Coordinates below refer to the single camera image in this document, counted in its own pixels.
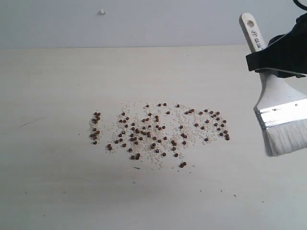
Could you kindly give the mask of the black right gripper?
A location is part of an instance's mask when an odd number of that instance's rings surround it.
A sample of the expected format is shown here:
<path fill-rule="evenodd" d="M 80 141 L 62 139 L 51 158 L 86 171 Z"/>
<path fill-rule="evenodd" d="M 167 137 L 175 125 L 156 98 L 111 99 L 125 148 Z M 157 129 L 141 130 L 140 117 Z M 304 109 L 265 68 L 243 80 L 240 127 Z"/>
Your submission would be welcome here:
<path fill-rule="evenodd" d="M 307 76 L 307 14 L 296 19 L 292 30 L 270 40 L 269 45 L 246 56 L 248 70 L 277 70 L 278 78 Z"/>

